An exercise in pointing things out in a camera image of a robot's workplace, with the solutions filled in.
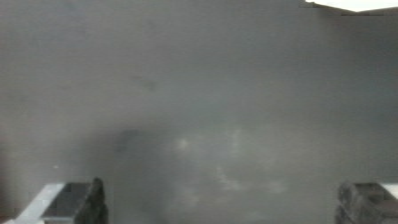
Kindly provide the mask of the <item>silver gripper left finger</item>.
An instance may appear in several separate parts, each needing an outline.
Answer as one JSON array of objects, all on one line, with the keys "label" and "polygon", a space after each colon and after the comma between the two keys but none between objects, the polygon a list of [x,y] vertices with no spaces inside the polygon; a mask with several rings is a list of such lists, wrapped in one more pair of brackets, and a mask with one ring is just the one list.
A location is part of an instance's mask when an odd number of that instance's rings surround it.
[{"label": "silver gripper left finger", "polygon": [[108,224],[101,179],[46,184],[12,224]]}]

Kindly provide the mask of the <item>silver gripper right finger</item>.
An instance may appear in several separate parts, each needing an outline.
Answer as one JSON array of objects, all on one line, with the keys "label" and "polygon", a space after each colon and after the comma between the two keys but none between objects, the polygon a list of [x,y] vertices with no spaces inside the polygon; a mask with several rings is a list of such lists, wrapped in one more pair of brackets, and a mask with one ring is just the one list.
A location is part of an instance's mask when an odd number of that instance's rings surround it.
[{"label": "silver gripper right finger", "polygon": [[339,185],[334,224],[398,224],[398,183]]}]

